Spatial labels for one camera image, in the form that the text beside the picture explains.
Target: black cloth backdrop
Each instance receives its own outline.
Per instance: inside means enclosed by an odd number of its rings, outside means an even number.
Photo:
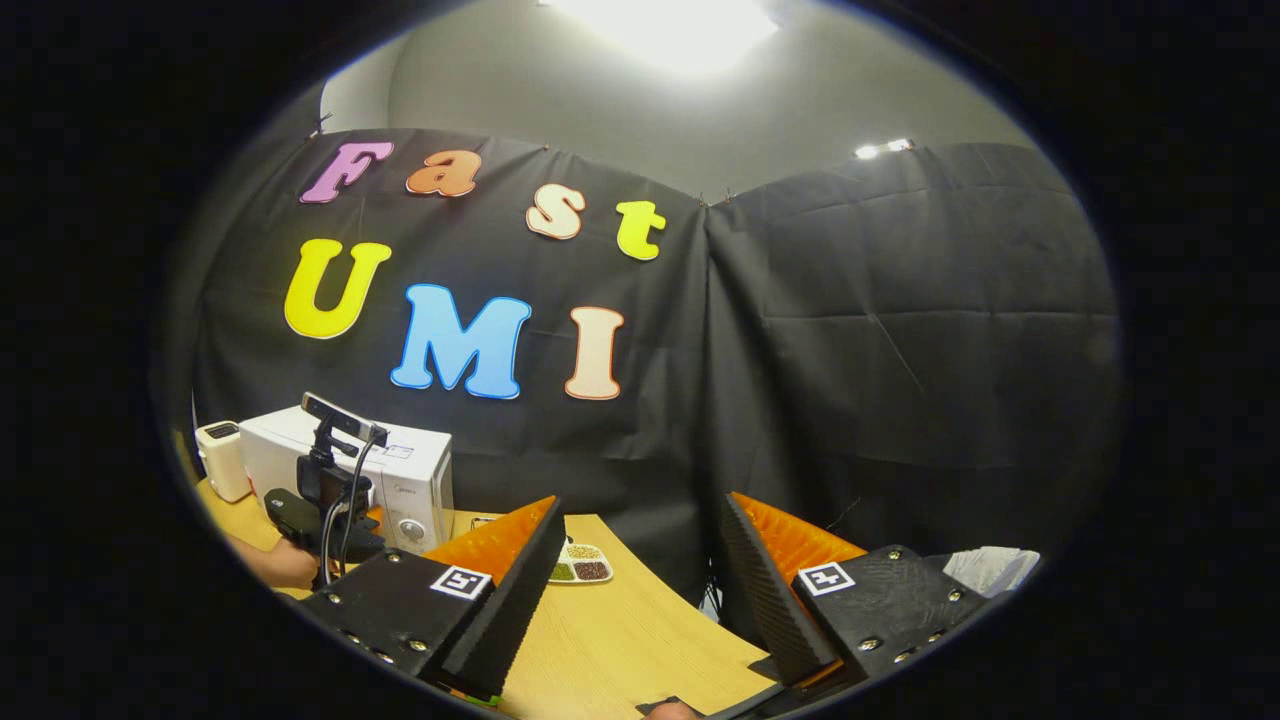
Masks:
[[[298,196],[344,142],[396,143],[324,205]],[[440,150],[483,158],[461,197],[404,182]],[[544,183],[581,191],[582,231],[525,225]],[[641,263],[614,205],[667,227]],[[718,493],[739,489],[851,542],[922,553],[979,544],[1047,555],[1107,464],[1117,325],[1101,246],[1034,150],[960,145],[851,160],[712,208],[559,150],[434,131],[319,136],[239,209],[206,284],[200,423],[314,391],[352,411],[449,432],[460,507],[547,495],[598,512],[690,602],[703,592]],[[392,247],[356,325],[296,334],[284,296],[311,238],[343,243],[317,292],[337,305],[357,242]],[[449,288],[463,327],[497,296],[532,307],[509,401],[394,386],[415,283]],[[612,401],[567,396],[572,307],[620,311]],[[724,621],[755,639],[732,575]]]

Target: table surface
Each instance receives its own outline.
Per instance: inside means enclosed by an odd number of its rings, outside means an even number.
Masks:
[[[262,550],[275,544],[280,536],[253,496],[229,503],[207,486],[202,480],[197,491],[224,532]],[[453,515],[451,537],[467,532],[475,516],[497,516]],[[499,711],[527,720],[637,720],[636,705],[680,696],[710,715],[773,685],[748,669],[767,652],[685,602],[598,515],[566,515],[564,530],[573,542],[599,547],[613,579],[547,585]]]

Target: blue letter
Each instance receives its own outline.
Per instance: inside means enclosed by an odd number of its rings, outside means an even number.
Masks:
[[[392,382],[401,387],[431,387],[426,355],[435,357],[435,370],[444,389],[453,389],[462,372],[476,357],[476,370],[467,378],[467,392],[479,397],[511,400],[520,395],[516,384],[516,340],[520,327],[534,314],[527,302],[494,297],[466,331],[453,304],[453,293],[438,284],[415,284],[404,291],[413,306],[404,337],[404,357],[392,370]]]

